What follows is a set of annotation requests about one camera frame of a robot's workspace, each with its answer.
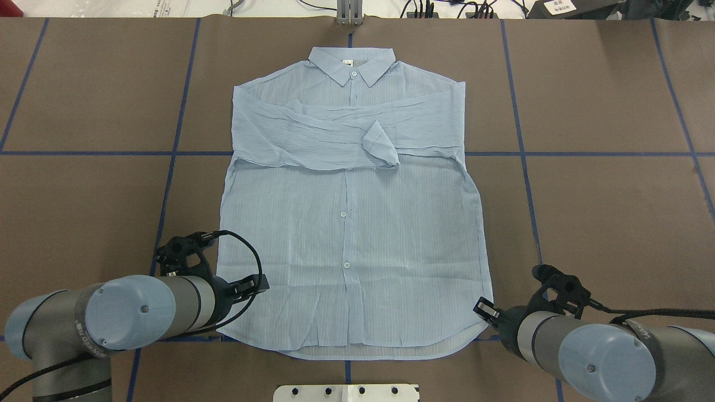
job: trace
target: button-up shirt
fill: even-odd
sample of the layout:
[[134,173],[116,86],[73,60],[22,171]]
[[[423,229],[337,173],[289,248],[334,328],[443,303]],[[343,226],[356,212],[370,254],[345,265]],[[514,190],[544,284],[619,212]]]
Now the button-up shirt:
[[[224,334],[300,358],[424,359],[486,328],[464,89],[368,48],[314,48],[235,87],[221,227],[256,247],[271,288]],[[219,275],[254,271],[220,243]]]

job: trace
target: red object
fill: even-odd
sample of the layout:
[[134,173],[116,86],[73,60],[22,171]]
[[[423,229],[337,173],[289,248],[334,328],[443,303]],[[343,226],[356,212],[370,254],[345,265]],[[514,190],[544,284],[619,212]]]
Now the red object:
[[0,0],[0,16],[23,16],[22,10],[12,0]]

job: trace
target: shirt cuff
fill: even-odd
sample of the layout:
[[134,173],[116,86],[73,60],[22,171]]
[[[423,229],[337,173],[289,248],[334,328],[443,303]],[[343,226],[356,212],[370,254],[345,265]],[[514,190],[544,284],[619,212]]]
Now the shirt cuff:
[[363,148],[373,157],[384,160],[390,167],[400,164],[393,142],[377,121],[363,137]]

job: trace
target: shirt label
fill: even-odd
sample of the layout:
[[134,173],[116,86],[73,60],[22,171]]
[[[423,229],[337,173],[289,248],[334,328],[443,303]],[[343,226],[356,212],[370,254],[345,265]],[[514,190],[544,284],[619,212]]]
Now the shirt label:
[[576,10],[576,6],[571,3],[571,0],[544,1],[543,5],[546,7],[548,12],[551,13],[551,15],[558,15]]

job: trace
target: shirt placket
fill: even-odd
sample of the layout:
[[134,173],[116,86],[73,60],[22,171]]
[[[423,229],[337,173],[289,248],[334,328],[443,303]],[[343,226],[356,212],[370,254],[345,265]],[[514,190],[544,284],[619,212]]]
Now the shirt placket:
[[[356,69],[350,72],[350,105],[360,103],[360,92],[363,86],[362,78]],[[345,199],[340,212],[345,221],[342,244],[342,276],[345,279],[347,293],[347,341],[348,343],[363,343],[365,340],[365,319],[363,307],[363,289],[360,286],[360,261],[357,259],[356,230],[358,219],[355,205],[355,171],[343,171],[345,178]]]

